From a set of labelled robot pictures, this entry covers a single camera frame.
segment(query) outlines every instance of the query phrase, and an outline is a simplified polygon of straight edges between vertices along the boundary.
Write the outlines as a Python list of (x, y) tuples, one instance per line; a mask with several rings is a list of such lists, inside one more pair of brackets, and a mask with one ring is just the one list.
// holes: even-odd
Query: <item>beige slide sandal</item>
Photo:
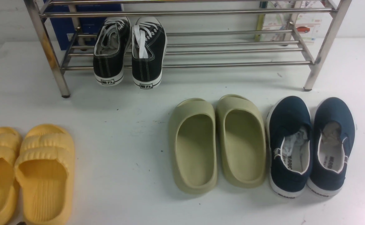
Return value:
[(181, 191), (203, 194), (217, 183), (215, 114), (200, 98), (180, 103), (169, 122), (174, 181)]
[(260, 111), (248, 99), (229, 94), (218, 101), (216, 114), (226, 179), (241, 188), (261, 185), (266, 174), (266, 138)]

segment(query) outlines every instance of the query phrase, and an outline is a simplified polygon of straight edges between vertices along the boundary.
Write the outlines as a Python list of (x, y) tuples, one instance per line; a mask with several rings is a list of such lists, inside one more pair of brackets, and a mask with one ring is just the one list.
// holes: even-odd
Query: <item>white shoelace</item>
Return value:
[(158, 31), (157, 25), (150, 22), (142, 22), (136, 24), (133, 29), (134, 38), (137, 41), (139, 47), (139, 58), (149, 58), (145, 43), (148, 41), (148, 38), (151, 38), (152, 35)]
[[(100, 45), (103, 47), (103, 48), (112, 48), (111, 44), (110, 44), (110, 36), (111, 36), (111, 33), (115, 33), (114, 29), (118, 29), (118, 30), (121, 30), (124, 26), (125, 26), (125, 21), (124, 20), (121, 20), (121, 19), (112, 19), (112, 20), (107, 20), (104, 24), (104, 26), (107, 26), (107, 25), (110, 25), (112, 24), (110, 27), (108, 27), (106, 30), (103, 30), (102, 32), (104, 32), (102, 34), (102, 41), (100, 43)], [(108, 41), (107, 41), (107, 45), (104, 45), (104, 42), (105, 42), (105, 37), (108, 36)]]

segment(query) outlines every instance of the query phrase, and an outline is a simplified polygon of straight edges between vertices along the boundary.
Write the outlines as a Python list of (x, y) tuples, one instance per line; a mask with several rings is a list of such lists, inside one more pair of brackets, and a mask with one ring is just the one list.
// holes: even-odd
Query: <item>shoe rack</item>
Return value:
[[(94, 46), (84, 44), (85, 38), (96, 38), (96, 34), (84, 34), (78, 18), (81, 17), (172, 17), (172, 16), (206, 16), (206, 15), (231, 15), (231, 14), (290, 14), (290, 20), (284, 30), (244, 30), (232, 32), (191, 32), (191, 33), (167, 33), (168, 37), (172, 36), (214, 36), (214, 35), (231, 35), (231, 34), (266, 34), (266, 33), (284, 33), (283, 41), (265, 41), (265, 42), (235, 42), (235, 43), (211, 43), (211, 44), (169, 44), (166, 57), (173, 55), (210, 55), (210, 54), (231, 54), (231, 53), (283, 53), (283, 52), (301, 52), (303, 61), (281, 61), (281, 62), (240, 62), (240, 63), (217, 63), (217, 64), (169, 64), (165, 68), (201, 68), (201, 67), (257, 67), (257, 66), (292, 66), (307, 65), (311, 72), (304, 85), (304, 91), (311, 91), (313, 85), (321, 71), (326, 60), (332, 43), (337, 36), (338, 30), (342, 24), (345, 14), (352, 0), (340, 0), (338, 5), (333, 0), (322, 1), (323, 8), (300, 8), (302, 1), (295, 1), (294, 8), (284, 9), (253, 9), (253, 10), (196, 10), (196, 11), (160, 11), (160, 12), (77, 12), (75, 6), (83, 4), (136, 4), (136, 3), (187, 3), (187, 2), (230, 2), (232, 0), (48, 0), (40, 9), (36, 0), (24, 0), (32, 23), (38, 34), (39, 41), (48, 59), (48, 63), (53, 72), (54, 78), (60, 89), (63, 98), (70, 97), (64, 74), (69, 70), (93, 70), (93, 66), (70, 66), (68, 65), (72, 57), (93, 57), (93, 53), (75, 52), (75, 50), (93, 49)], [(255, 1), (258, 0), (234, 0), (234, 1)], [(51, 6), (68, 5), (69, 13), (51, 12)], [(332, 17), (332, 22), (324, 38), (324, 42), (316, 58), (309, 52), (305, 42), (302, 40), (295, 23), (300, 13), (328, 13)], [(48, 31), (45, 27), (45, 21), (48, 18), (70, 17), (73, 20), (75, 34), (71, 38), (71, 44), (65, 52), (62, 62), (58, 62), (53, 46), (50, 42)], [(297, 47), (286, 48), (263, 48), (247, 50), (212, 50), (198, 51), (197, 47), (232, 47), (232, 46), (260, 46), (260, 45), (296, 45)], [(187, 51), (172, 51), (173, 48), (184, 47)]]

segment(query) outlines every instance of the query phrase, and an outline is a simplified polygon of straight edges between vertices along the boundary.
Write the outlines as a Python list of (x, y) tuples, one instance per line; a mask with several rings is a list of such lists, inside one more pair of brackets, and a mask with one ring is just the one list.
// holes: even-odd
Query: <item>red car image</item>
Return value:
[(305, 32), (305, 33), (310, 32), (310, 28), (308, 27), (298, 27), (297, 30), (298, 32)]

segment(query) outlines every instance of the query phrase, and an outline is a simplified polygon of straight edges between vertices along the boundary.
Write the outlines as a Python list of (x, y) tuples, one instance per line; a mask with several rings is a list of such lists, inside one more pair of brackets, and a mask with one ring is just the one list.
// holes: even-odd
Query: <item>navy slip-on shoe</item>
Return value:
[(322, 197), (341, 190), (355, 138), (355, 123), (348, 106), (339, 98), (327, 98), (314, 117), (313, 170), (308, 187)]
[(271, 150), (270, 185), (284, 198), (296, 198), (304, 190), (312, 169), (312, 123), (302, 99), (280, 100), (266, 120)]

